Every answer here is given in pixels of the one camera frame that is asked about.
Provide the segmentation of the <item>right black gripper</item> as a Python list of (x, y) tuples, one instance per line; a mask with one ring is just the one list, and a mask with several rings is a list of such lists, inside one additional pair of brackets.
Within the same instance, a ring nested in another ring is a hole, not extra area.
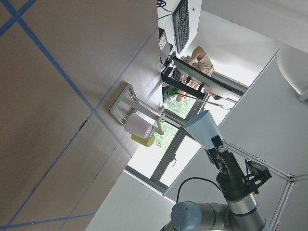
[(214, 145), (212, 149), (205, 149), (205, 152), (211, 162), (219, 170), (216, 181), (226, 200), (241, 200), (246, 197), (248, 186), (245, 175), (242, 172), (233, 153), (226, 151), (221, 137), (219, 135), (212, 137)]

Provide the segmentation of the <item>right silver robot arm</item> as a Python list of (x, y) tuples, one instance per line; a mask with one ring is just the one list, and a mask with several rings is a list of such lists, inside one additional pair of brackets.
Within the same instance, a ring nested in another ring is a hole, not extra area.
[(171, 220), (164, 231), (267, 231), (268, 223), (254, 198), (272, 175), (266, 166), (246, 162), (244, 174), (233, 153), (223, 145), (220, 136), (211, 139), (214, 147), (208, 150), (210, 160), (219, 173), (214, 183), (222, 192), (226, 204), (177, 202)]

